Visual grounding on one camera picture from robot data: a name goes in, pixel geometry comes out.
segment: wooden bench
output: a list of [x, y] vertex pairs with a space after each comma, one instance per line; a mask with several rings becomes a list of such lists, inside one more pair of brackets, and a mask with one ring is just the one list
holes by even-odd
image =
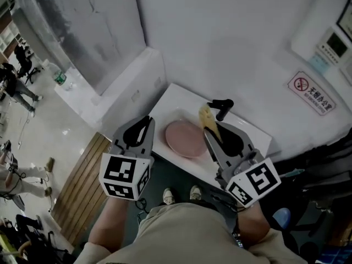
[[51, 216], [61, 227], [61, 234], [77, 245], [92, 219], [101, 208], [106, 195], [99, 184], [102, 154], [108, 151], [110, 141], [96, 133], [77, 161]]

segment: plastic bottle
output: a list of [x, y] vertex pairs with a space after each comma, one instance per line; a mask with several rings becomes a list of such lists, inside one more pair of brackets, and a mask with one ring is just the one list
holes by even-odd
[[73, 83], [67, 79], [67, 76], [60, 70], [60, 68], [50, 63], [48, 60], [43, 62], [43, 67], [49, 71], [52, 79], [65, 90], [70, 90]]

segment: glossy floor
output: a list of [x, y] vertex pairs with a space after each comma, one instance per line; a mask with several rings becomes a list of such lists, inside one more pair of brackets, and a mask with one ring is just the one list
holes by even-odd
[[[46, 72], [35, 78], [34, 84], [28, 88], [43, 99], [36, 103], [34, 118], [19, 103], [10, 101], [7, 97], [1, 103], [2, 116], [0, 122], [4, 123], [0, 136], [1, 143], [6, 140], [12, 142], [12, 152], [18, 159], [19, 166], [44, 166], [49, 157], [55, 158], [53, 173], [49, 174], [48, 186], [53, 188], [52, 200], [60, 193], [67, 177], [75, 166], [78, 158], [83, 153], [95, 131], [92, 130], [66, 103], [55, 93], [55, 83]], [[39, 215], [45, 231], [55, 229], [48, 210], [51, 207], [49, 198], [39, 199], [31, 194], [22, 194], [25, 202], [26, 216], [35, 218]], [[10, 219], [15, 223], [15, 215], [21, 214], [20, 210], [11, 201], [0, 201], [0, 216]], [[70, 245], [64, 239], [56, 238], [58, 246]]]

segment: pink plate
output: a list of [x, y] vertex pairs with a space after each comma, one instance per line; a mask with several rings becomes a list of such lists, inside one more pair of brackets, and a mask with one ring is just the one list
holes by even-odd
[[169, 147], [180, 156], [198, 157], [207, 150], [202, 129], [185, 120], [171, 122], [165, 137]]

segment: sink basin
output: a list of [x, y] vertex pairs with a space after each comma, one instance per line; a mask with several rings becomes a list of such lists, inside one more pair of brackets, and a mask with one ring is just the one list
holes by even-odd
[[[218, 165], [214, 163], [208, 151], [196, 158], [185, 158], [176, 154], [168, 146], [165, 139], [165, 128], [173, 121], [180, 119], [188, 120], [201, 127], [198, 111], [207, 102], [209, 100], [176, 84], [170, 84], [149, 114], [155, 120], [153, 152], [188, 173], [220, 189], [220, 185], [215, 181]], [[217, 112], [216, 109], [212, 109], [214, 116]], [[271, 136], [233, 113], [228, 113], [223, 122], [245, 131], [254, 147], [261, 151], [263, 157], [266, 157], [272, 139]]]

